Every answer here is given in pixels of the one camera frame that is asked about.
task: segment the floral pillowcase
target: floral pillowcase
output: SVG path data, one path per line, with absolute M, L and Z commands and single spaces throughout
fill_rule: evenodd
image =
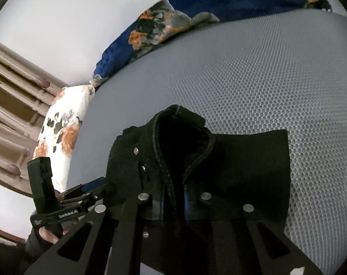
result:
M 70 161 L 85 112 L 95 95 L 92 85 L 65 87 L 47 112 L 33 158 L 50 157 L 52 183 L 66 190 Z

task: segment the black sleeve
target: black sleeve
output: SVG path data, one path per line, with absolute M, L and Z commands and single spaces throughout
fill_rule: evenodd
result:
M 0 243 L 0 275 L 23 275 L 51 246 L 34 229 L 26 243 L 17 243 L 15 246 Z

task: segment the blue blanket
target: blue blanket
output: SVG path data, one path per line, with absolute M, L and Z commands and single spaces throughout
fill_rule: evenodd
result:
M 103 52 L 92 83 L 98 86 L 128 63 L 178 33 L 207 24 L 300 8 L 332 11 L 327 0 L 161 0 L 142 13 Z

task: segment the gray mesh fabric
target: gray mesh fabric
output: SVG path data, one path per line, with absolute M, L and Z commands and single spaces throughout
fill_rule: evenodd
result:
M 285 234 L 333 274 L 347 257 L 347 18 L 300 10 L 212 25 L 131 63 L 96 93 L 68 187 L 104 175 L 116 136 L 175 103 L 213 133 L 288 130 Z

